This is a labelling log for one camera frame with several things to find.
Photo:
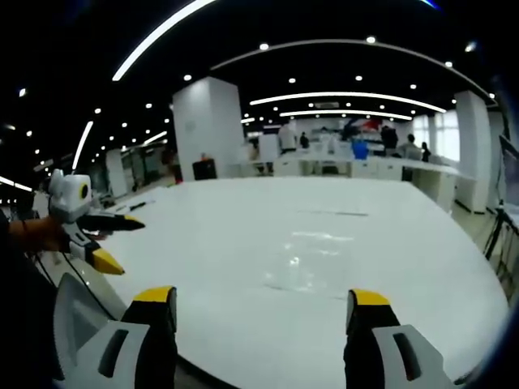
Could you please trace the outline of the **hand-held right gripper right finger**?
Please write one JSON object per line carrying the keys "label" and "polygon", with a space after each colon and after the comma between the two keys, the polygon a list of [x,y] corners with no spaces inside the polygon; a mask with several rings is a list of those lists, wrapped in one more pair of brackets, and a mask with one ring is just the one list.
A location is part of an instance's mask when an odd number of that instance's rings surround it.
{"label": "hand-held right gripper right finger", "polygon": [[399,322],[383,295],[348,293],[343,352],[348,388],[454,388],[441,353],[413,326]]}

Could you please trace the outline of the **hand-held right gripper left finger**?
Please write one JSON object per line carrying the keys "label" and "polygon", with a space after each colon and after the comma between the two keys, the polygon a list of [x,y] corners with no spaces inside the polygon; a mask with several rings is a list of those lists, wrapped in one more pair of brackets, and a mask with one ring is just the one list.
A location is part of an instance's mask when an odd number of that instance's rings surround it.
{"label": "hand-held right gripper left finger", "polygon": [[119,320],[99,310],[79,314],[77,388],[174,388],[178,362],[176,289],[149,289]]}

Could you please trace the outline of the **person's left hand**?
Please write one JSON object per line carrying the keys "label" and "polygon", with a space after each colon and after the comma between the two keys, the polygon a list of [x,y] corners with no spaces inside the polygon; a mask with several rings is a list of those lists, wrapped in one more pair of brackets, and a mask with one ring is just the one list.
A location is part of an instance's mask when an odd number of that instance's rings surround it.
{"label": "person's left hand", "polygon": [[52,216],[25,220],[23,226],[27,245],[32,251],[70,251],[69,237]]}

